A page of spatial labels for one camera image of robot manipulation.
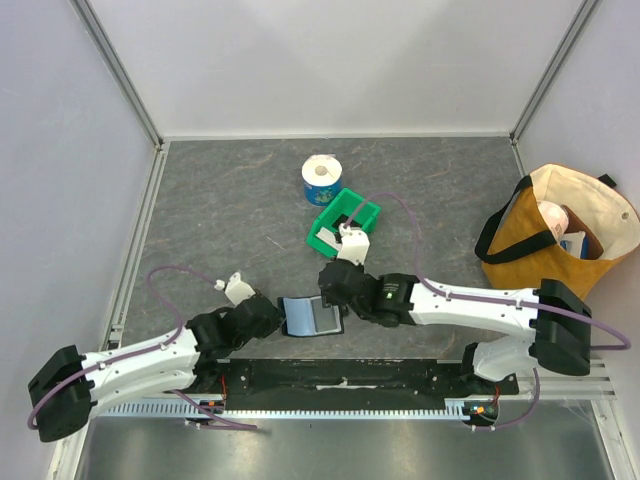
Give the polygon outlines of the light blue card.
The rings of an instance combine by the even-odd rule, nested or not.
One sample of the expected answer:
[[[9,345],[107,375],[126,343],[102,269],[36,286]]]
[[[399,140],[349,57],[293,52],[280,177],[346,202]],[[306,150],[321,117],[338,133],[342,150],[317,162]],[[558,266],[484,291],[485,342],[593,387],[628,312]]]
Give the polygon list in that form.
[[[282,308],[287,336],[310,337],[316,333],[310,298],[283,298]]]

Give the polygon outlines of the black leather card holder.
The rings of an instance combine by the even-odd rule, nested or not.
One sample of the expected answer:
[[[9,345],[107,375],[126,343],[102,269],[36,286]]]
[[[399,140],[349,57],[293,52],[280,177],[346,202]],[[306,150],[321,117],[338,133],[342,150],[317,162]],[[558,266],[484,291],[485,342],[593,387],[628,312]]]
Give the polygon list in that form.
[[[344,333],[344,312],[325,302],[322,296],[279,297],[284,315],[282,334],[293,338],[311,338]]]

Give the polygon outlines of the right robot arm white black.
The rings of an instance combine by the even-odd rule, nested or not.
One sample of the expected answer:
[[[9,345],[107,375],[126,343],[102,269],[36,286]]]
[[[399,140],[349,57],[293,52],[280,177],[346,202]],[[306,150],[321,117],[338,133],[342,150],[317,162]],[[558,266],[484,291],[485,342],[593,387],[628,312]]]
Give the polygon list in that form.
[[[474,289],[400,273],[374,278],[361,265],[335,260],[320,272],[318,286],[328,304],[387,328],[450,325],[500,333],[466,348],[457,377],[469,393],[537,367],[574,377],[590,372],[591,311],[558,280],[520,290]]]

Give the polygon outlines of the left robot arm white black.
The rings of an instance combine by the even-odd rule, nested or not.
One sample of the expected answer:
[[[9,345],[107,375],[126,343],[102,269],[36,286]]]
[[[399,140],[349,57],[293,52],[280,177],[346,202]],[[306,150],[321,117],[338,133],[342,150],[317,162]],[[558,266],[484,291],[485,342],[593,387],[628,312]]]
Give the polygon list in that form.
[[[63,347],[28,383],[27,426],[49,443],[129,400],[174,390],[210,392],[221,384],[221,359],[268,337],[283,320],[277,306],[255,294],[128,347],[85,354],[74,345]]]

